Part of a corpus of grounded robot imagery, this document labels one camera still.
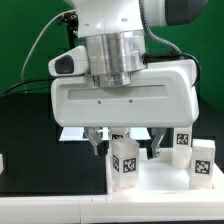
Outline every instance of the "green backdrop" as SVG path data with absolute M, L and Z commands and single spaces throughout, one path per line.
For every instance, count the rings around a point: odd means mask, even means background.
M 20 81 L 21 68 L 42 28 L 55 15 L 69 9 L 62 0 L 0 1 L 0 94 Z M 195 55 L 203 69 L 198 93 L 224 112 L 224 1 L 210 0 L 190 25 L 154 28 L 153 31 L 183 52 Z M 147 41 L 148 51 L 166 49 Z M 36 48 L 25 79 L 48 77 L 48 61 L 68 50 L 65 26 L 52 25 Z

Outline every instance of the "black and white pattern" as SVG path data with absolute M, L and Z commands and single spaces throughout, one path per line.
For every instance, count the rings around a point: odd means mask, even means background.
M 177 134 L 177 145 L 188 145 L 189 135 L 188 134 Z
M 196 174 L 210 174 L 211 162 L 209 161 L 195 161 L 195 173 Z
M 115 155 L 113 155 L 113 167 L 119 172 L 119 159 Z
M 126 159 L 123 161 L 123 172 L 130 173 L 136 171 L 136 158 Z
M 115 135 L 115 134 L 112 135 L 112 139 L 113 140 L 115 140 L 115 139 L 122 139 L 122 138 L 124 138 L 123 135 Z

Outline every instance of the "white block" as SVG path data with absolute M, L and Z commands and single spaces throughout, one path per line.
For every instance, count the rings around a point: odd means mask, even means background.
M 190 189 L 211 189 L 215 160 L 215 142 L 193 140 Z
M 192 148 L 174 148 L 172 166 L 176 169 L 189 169 L 191 165 Z
M 139 179 L 139 144 L 131 138 L 112 140 L 115 189 L 135 186 Z

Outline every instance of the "wire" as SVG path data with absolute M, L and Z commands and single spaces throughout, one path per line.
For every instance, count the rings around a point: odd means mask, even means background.
M 13 93 L 8 93 L 8 94 L 4 94 L 4 95 L 0 96 L 0 100 L 5 98 L 5 97 L 12 96 L 12 95 L 19 94 L 19 93 L 38 91 L 38 90 L 49 89 L 49 88 L 50 88 L 50 86 L 46 86 L 46 87 L 41 87 L 41 88 L 26 89 L 26 90 L 13 92 Z
M 52 20 L 51 20 L 51 21 L 44 27 L 44 29 L 41 31 L 41 33 L 39 34 L 39 36 L 37 37 L 36 41 L 34 42 L 32 48 L 31 48 L 31 50 L 30 50 L 30 52 L 29 52 L 29 54 L 28 54 L 28 56 L 27 56 L 27 58 L 26 58 L 26 60 L 25 60 L 25 62 L 24 62 L 24 64 L 23 64 L 23 68 L 22 68 L 22 71 L 21 71 L 21 80 L 22 80 L 23 82 L 25 81 L 25 79 L 24 79 L 24 74 L 25 74 L 26 66 L 27 66 L 27 64 L 28 64 L 28 62 L 29 62 L 29 60 L 30 60 L 30 57 L 32 56 L 32 54 L 33 54 L 33 52 L 34 52 L 34 50 L 35 50 L 37 44 L 39 43 L 41 37 L 42 37 L 43 34 L 45 33 L 45 31 L 48 29 L 48 27 L 49 27 L 49 26 L 50 26 L 50 25 L 51 25 L 51 24 L 52 24 L 58 17 L 63 16 L 65 13 L 70 13 L 70 12 L 76 12 L 76 10 L 73 9 L 73 10 L 65 11 L 65 12 L 63 12 L 63 13 L 58 14 L 58 15 L 55 16 L 55 17 L 54 17 L 54 18 L 53 18 L 53 19 L 52 19 Z
M 152 33 L 152 31 L 149 28 L 148 21 L 147 21 L 144 0 L 139 0 L 139 7 L 140 7 L 140 12 L 141 12 L 142 26 L 144 28 L 146 35 L 149 38 L 151 38 L 152 40 L 158 42 L 159 44 L 163 44 L 166 47 L 170 47 L 171 49 L 174 50 L 174 52 L 181 53 L 181 50 L 175 44 L 173 44 L 167 40 L 164 40 Z
M 3 95 L 6 95 L 6 94 L 9 94 L 10 92 L 12 92 L 14 89 L 20 87 L 20 86 L 24 86 L 26 84 L 29 84 L 29 83 L 35 83 L 35 82 L 47 82 L 47 81 L 53 81 L 55 80 L 55 78 L 46 78 L 46 79 L 31 79 L 31 80 L 27 80 L 27 81 L 24 81 L 24 82 L 20 82 L 20 83 L 17 83 L 15 85 L 13 85 L 12 87 L 10 87 L 8 90 L 6 90 Z

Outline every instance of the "white cube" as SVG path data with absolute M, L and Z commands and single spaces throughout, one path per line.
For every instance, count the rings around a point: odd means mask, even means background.
M 131 138 L 112 141 L 112 177 L 115 189 L 135 186 L 139 179 L 139 143 Z
M 190 189 L 211 189 L 215 162 L 215 142 L 193 140 Z

